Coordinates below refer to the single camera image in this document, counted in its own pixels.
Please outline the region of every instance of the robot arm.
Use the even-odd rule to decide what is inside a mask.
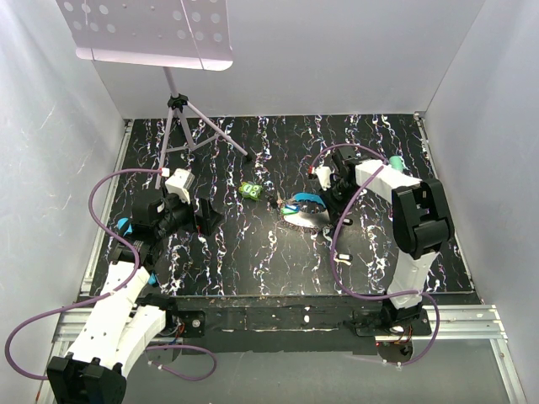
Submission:
[[[129,319],[163,252],[165,239],[179,229],[209,236],[222,218],[203,199],[199,199],[202,215],[195,215],[189,197],[192,182],[193,174],[178,169],[165,182],[161,199],[147,203],[141,198],[133,205],[131,220],[120,233],[136,246],[141,267],[123,289],[114,292],[129,277],[134,263],[131,250],[115,245],[101,295],[114,293],[95,304],[66,356],[52,358],[47,367],[58,404],[120,403],[133,364],[152,339],[170,326],[173,305],[159,296],[145,298],[141,303],[144,306],[138,306],[130,322]]]
[[[314,170],[321,185],[320,196],[335,224],[357,189],[380,167],[379,160],[361,161],[353,148],[338,149],[332,155],[339,179],[329,167]],[[431,264],[444,242],[454,235],[451,214],[441,182],[422,181],[385,166],[367,189],[392,204],[393,236],[399,247],[397,267],[387,293],[422,290]],[[396,325],[416,317],[420,295],[393,297],[386,305],[386,323]]]

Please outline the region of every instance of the white wall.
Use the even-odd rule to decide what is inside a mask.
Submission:
[[[495,303],[539,402],[539,3],[487,0],[426,115],[480,295]]]
[[[22,320],[76,298],[96,233],[88,194],[114,167],[123,122],[92,63],[75,57],[56,3],[7,0],[0,21],[3,344]],[[44,371],[56,321],[16,338],[28,371]],[[34,402],[39,386],[0,360],[1,402]]]
[[[174,70],[208,115],[425,110],[484,0],[228,0],[224,72]],[[162,69],[98,62],[124,118],[166,116]]]

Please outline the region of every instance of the perforated metal panel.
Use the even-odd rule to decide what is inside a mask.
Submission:
[[[56,0],[82,59],[225,70],[226,0]]]

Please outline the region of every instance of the light stand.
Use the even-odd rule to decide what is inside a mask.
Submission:
[[[165,136],[163,138],[163,145],[161,146],[161,154],[159,156],[159,168],[164,166],[165,157],[167,156],[167,153],[178,152],[180,150],[189,150],[190,152],[193,152],[199,147],[203,147],[207,143],[210,143],[211,141],[216,140],[219,136],[221,136],[228,143],[236,147],[245,156],[246,162],[250,162],[251,160],[253,160],[253,157],[247,151],[245,151],[245,149],[243,149],[240,145],[238,145],[229,135],[227,135],[224,131],[222,131],[216,124],[211,122],[211,120],[207,116],[202,114],[189,101],[187,96],[180,94],[178,92],[178,89],[176,88],[176,84],[174,83],[174,79],[172,77],[172,72],[170,71],[170,67],[164,67],[163,70],[165,72],[165,77],[167,78],[168,87],[170,88],[170,100],[168,101],[168,117],[167,117],[167,124],[165,125]],[[210,137],[209,139],[206,139],[205,141],[195,144],[195,141],[193,140],[193,136],[191,134],[191,129],[189,128],[189,124],[187,122],[187,118],[185,118],[185,115],[184,115],[184,107],[188,107],[196,115],[198,115],[207,125],[209,125],[216,132],[215,135]],[[187,141],[187,145],[168,148],[168,138],[170,137],[170,131],[172,128],[172,121],[174,117],[179,118],[179,121],[182,125],[182,129],[184,130],[184,135],[185,135],[185,140]],[[155,188],[156,189],[161,188],[161,176],[157,176]]]

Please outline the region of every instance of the blue object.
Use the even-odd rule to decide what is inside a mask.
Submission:
[[[295,194],[294,196],[292,196],[292,198],[296,202],[302,202],[303,200],[308,200],[310,202],[315,202],[323,206],[324,208],[326,207],[326,204],[323,203],[322,198],[320,198],[318,195],[315,195],[315,194],[308,194],[307,192],[300,192],[299,194]]]
[[[154,286],[157,283],[157,276],[155,274],[150,275],[150,279],[148,280],[148,284]]]
[[[126,217],[122,217],[120,220],[118,220],[118,225],[116,226],[119,229],[121,229],[123,227],[123,225],[128,221],[129,219],[127,219]],[[133,232],[133,229],[131,228],[131,225],[129,225],[129,227],[127,227],[127,230],[125,231],[124,234],[122,234],[122,236],[125,236],[126,234],[131,234]]]

